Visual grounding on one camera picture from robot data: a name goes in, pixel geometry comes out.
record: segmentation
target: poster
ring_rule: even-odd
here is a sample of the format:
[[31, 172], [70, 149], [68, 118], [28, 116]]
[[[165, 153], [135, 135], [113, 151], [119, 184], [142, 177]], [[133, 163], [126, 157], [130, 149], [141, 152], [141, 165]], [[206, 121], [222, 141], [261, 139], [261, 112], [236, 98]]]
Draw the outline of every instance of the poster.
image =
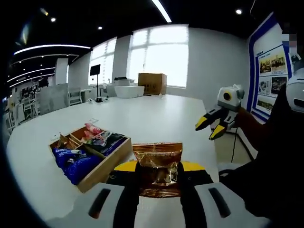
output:
[[270, 115], [277, 95], [287, 82], [287, 63], [283, 46], [276, 47], [257, 57], [259, 71], [256, 109]]

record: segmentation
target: white table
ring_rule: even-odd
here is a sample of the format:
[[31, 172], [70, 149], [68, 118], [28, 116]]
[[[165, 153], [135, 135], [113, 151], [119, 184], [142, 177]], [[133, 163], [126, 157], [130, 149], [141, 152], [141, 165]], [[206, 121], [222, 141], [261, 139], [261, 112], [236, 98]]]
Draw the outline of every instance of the white table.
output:
[[[182, 161], [204, 166], [214, 181], [218, 169], [210, 128], [195, 131], [205, 113], [201, 100], [180, 96], [110, 98], [39, 116], [14, 129], [8, 143], [12, 171], [33, 209], [43, 220], [65, 216], [81, 193], [57, 167], [48, 145], [92, 118], [96, 126], [125, 134], [132, 143], [183, 142]], [[179, 198], [141, 197], [135, 227], [184, 227]]]

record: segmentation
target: ceiling light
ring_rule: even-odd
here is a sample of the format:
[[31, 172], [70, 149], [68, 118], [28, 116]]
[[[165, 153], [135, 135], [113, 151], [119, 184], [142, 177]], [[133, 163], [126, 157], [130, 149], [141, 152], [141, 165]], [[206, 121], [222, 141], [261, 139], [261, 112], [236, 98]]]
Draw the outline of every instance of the ceiling light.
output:
[[171, 23], [172, 21], [171, 21], [169, 15], [167, 14], [166, 10], [164, 9], [162, 4], [160, 3], [160, 1], [159, 0], [152, 0], [152, 2], [158, 8], [158, 10], [161, 12], [162, 16], [165, 18], [167, 23]]
[[[49, 70], [49, 69], [55, 69], [55, 67], [50, 67], [50, 68], [45, 68], [45, 69], [40, 69], [40, 70]], [[8, 82], [11, 81], [11, 80], [14, 80], [17, 77], [21, 77], [21, 76], [24, 76], [24, 75], [27, 75], [27, 74], [30, 74], [30, 73], [34, 73], [34, 72], [40, 71], [40, 70], [34, 70], [34, 71], [30, 71], [30, 72], [24, 73], [22, 75], [18, 75], [16, 77], [13, 77], [12, 79], [8, 80]]]
[[28, 50], [32, 50], [32, 49], [36, 49], [36, 48], [48, 48], [48, 47], [71, 47], [71, 48], [86, 48], [86, 49], [90, 49], [90, 47], [86, 47], [86, 46], [79, 46], [79, 45], [70, 45], [70, 44], [46, 44], [46, 45], [39, 45], [39, 46], [34, 46], [34, 47], [28, 47], [25, 49], [22, 49], [20, 51], [16, 51], [14, 53], [14, 55], [20, 53], [20, 52], [24, 52], [24, 51], [28, 51]]
[[[54, 75], [54, 74], [41, 75], [41, 76], [37, 76], [37, 77], [44, 77], [44, 76], [49, 76], [49, 75]], [[16, 84], [11, 85], [10, 88], [12, 88], [13, 86], [18, 85], [18, 84], [20, 84], [20, 83], [22, 83], [22, 82], [29, 81], [29, 80], [33, 80], [34, 78], [37, 78], [37, 77], [25, 79], [25, 80], [23, 80], [23, 81], [21, 81], [21, 82], [18, 82], [18, 83], [16, 83]]]
[[241, 9], [237, 9], [237, 10], [236, 10], [236, 13], [237, 13], [238, 15], [240, 15], [240, 14], [242, 14], [242, 10], [241, 10]]

